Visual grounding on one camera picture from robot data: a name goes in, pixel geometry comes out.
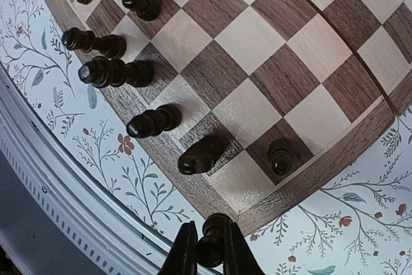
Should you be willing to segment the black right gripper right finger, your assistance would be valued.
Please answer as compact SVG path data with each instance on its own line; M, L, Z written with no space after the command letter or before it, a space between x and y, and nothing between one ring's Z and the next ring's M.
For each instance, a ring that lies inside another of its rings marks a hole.
M264 275L236 222L227 222L223 239L223 273Z

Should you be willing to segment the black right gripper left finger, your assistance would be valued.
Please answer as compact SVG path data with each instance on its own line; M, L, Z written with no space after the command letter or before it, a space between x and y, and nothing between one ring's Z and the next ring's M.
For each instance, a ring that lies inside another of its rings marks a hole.
M195 275L197 230L194 221L183 223L158 275Z

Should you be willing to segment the dark rook chess piece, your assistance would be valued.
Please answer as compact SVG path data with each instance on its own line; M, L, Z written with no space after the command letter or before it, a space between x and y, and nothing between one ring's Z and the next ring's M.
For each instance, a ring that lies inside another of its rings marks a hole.
M223 213L214 213L205 220L203 237L196 244L196 261L202 267L214 268L223 262L225 224L231 219Z

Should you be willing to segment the dark knight chess piece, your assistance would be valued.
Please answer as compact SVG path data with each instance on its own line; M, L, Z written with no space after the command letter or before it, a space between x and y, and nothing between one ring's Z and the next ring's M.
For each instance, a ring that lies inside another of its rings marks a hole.
M209 172L224 152L224 145L216 135L207 135L194 143L178 158L178 170L183 175Z

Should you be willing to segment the wooden chess board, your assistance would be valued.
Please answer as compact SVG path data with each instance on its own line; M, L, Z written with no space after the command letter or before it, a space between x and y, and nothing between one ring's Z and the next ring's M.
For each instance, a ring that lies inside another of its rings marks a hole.
M175 104L180 125L140 145L202 215L233 217L245 234L281 216L379 140L411 102L411 0L159 0L144 21L122 0L46 0L62 29L115 34L122 60L151 61L149 86L102 92L123 122ZM178 158L207 135L224 152L206 173L183 175ZM276 175L267 151L293 149Z

